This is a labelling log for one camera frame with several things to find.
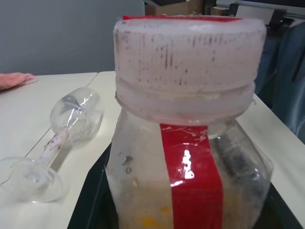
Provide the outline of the blue denim clothing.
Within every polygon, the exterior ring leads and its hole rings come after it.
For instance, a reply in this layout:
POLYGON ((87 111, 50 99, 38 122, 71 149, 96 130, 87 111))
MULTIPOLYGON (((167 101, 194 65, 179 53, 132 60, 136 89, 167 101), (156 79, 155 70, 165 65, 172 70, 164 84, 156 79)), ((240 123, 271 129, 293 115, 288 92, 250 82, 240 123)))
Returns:
POLYGON ((305 22, 268 31, 255 93, 297 136, 305 132, 305 22))

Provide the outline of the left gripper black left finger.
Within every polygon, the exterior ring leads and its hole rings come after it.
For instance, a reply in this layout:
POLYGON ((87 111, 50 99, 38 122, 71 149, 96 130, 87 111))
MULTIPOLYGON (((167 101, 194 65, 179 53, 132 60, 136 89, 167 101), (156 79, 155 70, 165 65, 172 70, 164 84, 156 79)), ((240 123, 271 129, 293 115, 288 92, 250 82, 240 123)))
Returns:
POLYGON ((106 177, 110 150, 108 145, 87 173, 68 229, 117 229, 117 213, 106 177))

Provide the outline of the clear bottle with red tape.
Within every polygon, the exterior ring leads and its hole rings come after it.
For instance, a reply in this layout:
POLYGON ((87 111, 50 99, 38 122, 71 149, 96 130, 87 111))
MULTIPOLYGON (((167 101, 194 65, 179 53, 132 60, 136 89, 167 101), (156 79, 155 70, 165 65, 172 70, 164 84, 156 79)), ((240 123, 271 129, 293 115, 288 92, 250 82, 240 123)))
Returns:
POLYGON ((120 229, 253 229, 274 166, 236 121, 235 96, 116 95, 106 175, 120 229))

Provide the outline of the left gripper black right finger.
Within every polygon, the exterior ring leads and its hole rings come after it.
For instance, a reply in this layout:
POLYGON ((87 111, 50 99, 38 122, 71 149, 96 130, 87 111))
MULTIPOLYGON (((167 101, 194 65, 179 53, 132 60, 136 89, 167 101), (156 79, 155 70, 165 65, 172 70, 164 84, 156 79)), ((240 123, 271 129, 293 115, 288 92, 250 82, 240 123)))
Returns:
POLYGON ((258 218, 258 229, 304 229, 272 183, 258 218))

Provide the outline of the clear wine glass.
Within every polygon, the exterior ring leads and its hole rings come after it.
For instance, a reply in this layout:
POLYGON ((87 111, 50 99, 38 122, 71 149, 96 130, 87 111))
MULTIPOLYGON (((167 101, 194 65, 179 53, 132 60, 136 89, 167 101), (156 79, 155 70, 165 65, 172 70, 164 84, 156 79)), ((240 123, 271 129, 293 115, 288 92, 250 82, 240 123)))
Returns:
POLYGON ((66 192, 66 184, 51 168, 59 152, 76 142, 91 140, 98 132, 104 108, 100 95, 87 87, 62 97, 53 107, 50 124, 54 136, 36 159, 13 156, 0 160, 0 190, 23 202, 53 202, 66 192))

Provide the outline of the pink cloth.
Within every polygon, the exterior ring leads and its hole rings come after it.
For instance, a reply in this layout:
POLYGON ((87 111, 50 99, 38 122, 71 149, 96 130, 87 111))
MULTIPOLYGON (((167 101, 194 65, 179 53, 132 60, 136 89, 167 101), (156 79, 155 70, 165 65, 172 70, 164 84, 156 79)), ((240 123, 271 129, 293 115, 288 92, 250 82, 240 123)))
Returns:
POLYGON ((37 78, 30 73, 0 73, 0 91, 35 83, 37 78))

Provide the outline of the white panel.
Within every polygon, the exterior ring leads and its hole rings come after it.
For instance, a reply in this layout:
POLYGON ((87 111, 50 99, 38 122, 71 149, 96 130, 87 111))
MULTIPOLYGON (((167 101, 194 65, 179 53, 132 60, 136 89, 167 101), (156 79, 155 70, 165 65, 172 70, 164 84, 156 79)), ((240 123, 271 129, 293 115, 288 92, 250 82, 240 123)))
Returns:
POLYGON ((274 13, 274 9, 238 5, 236 17, 240 18, 257 18, 269 24, 274 13))

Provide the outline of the white ribbed bottle cap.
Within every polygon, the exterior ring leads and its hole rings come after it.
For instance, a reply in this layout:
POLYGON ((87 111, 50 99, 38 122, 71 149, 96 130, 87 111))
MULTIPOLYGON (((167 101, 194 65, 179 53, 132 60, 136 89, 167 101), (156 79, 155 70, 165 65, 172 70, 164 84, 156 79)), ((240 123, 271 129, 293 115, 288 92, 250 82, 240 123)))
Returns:
POLYGON ((252 102, 265 37, 260 19, 124 17, 113 29, 117 102, 164 124, 236 118, 252 102))

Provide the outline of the brown cardboard box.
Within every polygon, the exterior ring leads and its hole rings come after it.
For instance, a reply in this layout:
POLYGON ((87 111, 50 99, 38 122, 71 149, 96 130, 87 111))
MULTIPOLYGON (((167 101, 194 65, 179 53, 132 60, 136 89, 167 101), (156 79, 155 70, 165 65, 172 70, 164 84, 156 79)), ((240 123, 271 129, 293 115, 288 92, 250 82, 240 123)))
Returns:
POLYGON ((200 15, 205 0, 143 0, 145 15, 200 15))

